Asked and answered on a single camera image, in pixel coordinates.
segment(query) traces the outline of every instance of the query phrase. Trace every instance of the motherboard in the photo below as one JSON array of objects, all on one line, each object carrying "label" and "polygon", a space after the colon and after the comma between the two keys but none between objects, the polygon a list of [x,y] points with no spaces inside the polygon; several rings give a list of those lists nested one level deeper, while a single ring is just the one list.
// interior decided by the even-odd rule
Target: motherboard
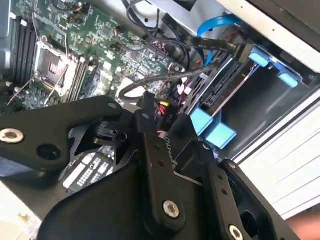
[{"label": "motherboard", "polygon": [[[74,10],[57,10],[52,1],[59,8]],[[19,82],[22,75],[32,78],[17,96],[26,110],[100,95],[119,100],[120,90],[134,81],[183,71],[163,45],[145,41],[87,3],[17,0],[11,18],[16,23],[14,81]],[[34,51],[26,54],[23,49],[32,45],[32,39]],[[22,74],[23,70],[31,72]],[[156,94],[162,85],[155,82],[129,94]]]}]

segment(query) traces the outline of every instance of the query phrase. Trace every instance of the ram slot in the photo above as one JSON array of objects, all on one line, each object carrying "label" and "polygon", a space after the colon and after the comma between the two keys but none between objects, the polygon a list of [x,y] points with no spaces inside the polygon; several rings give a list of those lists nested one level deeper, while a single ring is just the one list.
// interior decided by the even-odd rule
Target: ram slot
[{"label": "ram slot", "polygon": [[76,101],[79,97],[81,86],[84,83],[86,73],[88,72],[89,66],[87,63],[78,62],[75,70],[75,75],[72,81],[72,86],[69,90],[66,102]]},{"label": "ram slot", "polygon": [[32,77],[37,35],[33,24],[23,26],[22,17],[16,18],[14,43],[13,81],[23,86]]}]

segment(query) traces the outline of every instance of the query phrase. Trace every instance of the silver screw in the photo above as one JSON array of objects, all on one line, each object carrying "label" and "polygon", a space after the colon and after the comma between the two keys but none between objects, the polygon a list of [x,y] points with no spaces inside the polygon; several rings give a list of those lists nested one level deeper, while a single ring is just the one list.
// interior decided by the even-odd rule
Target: silver screw
[{"label": "silver screw", "polygon": [[231,168],[233,168],[233,169],[236,169],[236,168],[237,168],[237,166],[236,166],[233,162],[229,162],[229,166],[230,166]]},{"label": "silver screw", "polygon": [[204,147],[205,150],[210,150],[210,147],[207,144],[202,144],[202,146]]},{"label": "silver screw", "polygon": [[240,230],[236,226],[230,225],[229,231],[230,231],[231,236],[235,240],[244,240],[244,236],[242,235],[242,233],[240,232]]},{"label": "silver screw", "polygon": [[113,108],[113,109],[116,109],[117,108],[117,105],[115,105],[113,102],[109,102],[109,107]]},{"label": "silver screw", "polygon": [[9,88],[9,87],[12,85],[12,82],[6,81],[6,82],[5,82],[5,85]]},{"label": "silver screw", "polygon": [[0,141],[6,144],[18,144],[24,139],[24,134],[14,128],[6,128],[0,131]]},{"label": "silver screw", "polygon": [[146,119],[149,119],[149,116],[145,113],[142,113],[142,116],[144,116]]},{"label": "silver screw", "polygon": [[163,210],[170,218],[176,219],[179,217],[179,208],[173,201],[165,201],[163,203]]}]

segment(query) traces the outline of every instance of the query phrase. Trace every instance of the black metal bracket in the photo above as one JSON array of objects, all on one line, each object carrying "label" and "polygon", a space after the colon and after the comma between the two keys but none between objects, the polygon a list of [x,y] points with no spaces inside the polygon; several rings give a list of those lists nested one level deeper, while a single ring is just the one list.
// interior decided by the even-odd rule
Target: black metal bracket
[{"label": "black metal bracket", "polygon": [[[33,180],[47,187],[57,181],[70,159],[104,145],[116,148],[117,171],[59,203],[44,221],[46,231],[40,231],[40,240],[72,239],[70,229],[79,229],[82,216],[65,215],[65,206],[85,217],[91,216],[89,205],[116,216],[101,215],[99,222],[90,225],[93,231],[75,233],[79,239],[108,234],[110,229],[117,231],[114,239],[298,239],[236,164],[229,160],[217,164],[212,149],[198,140],[185,114],[168,133],[171,157],[177,162],[176,172],[197,182],[176,176],[167,144],[158,137],[149,100],[154,102],[154,95],[147,93],[135,112],[100,96],[0,118],[0,132],[22,133],[19,142],[0,143],[0,176],[21,183]],[[4,137],[16,138],[12,132]],[[107,199],[112,205],[105,204]],[[130,226],[123,226],[126,221]],[[58,230],[48,227],[49,222]],[[105,222],[112,227],[106,228]],[[65,227],[68,234],[59,235]]]},{"label": "black metal bracket", "polygon": [[115,100],[99,96],[2,116],[0,130],[18,130],[22,140],[0,142],[0,176],[23,183],[43,179],[44,186],[56,182],[70,162],[74,141],[69,140],[69,132],[84,124],[97,124],[102,117],[117,118],[122,112]]}]

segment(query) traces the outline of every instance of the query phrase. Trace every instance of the blue drive bracket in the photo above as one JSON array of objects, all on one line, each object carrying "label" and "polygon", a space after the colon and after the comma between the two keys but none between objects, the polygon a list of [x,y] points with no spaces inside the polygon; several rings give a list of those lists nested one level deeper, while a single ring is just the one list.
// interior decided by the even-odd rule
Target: blue drive bracket
[{"label": "blue drive bracket", "polygon": [[195,108],[190,114],[191,121],[193,123],[193,127],[198,136],[200,136],[207,127],[214,121],[213,117],[211,117],[208,113],[203,111],[201,108]]},{"label": "blue drive bracket", "polygon": [[190,118],[196,134],[203,135],[206,141],[219,149],[223,149],[237,135],[235,130],[222,123],[221,111],[213,118],[197,107]]},{"label": "blue drive bracket", "polygon": [[256,64],[259,64],[263,68],[269,63],[273,64],[273,66],[280,71],[277,77],[292,89],[298,86],[298,82],[302,80],[301,76],[293,73],[281,62],[275,60],[274,57],[271,57],[268,53],[256,46],[252,49],[249,59],[254,61]]},{"label": "blue drive bracket", "polygon": [[204,131],[205,140],[221,150],[236,136],[237,132],[222,122],[222,111],[214,117],[213,123]]},{"label": "blue drive bracket", "polygon": [[261,51],[256,46],[252,49],[249,59],[259,64],[261,67],[266,67],[269,64],[269,55]]}]

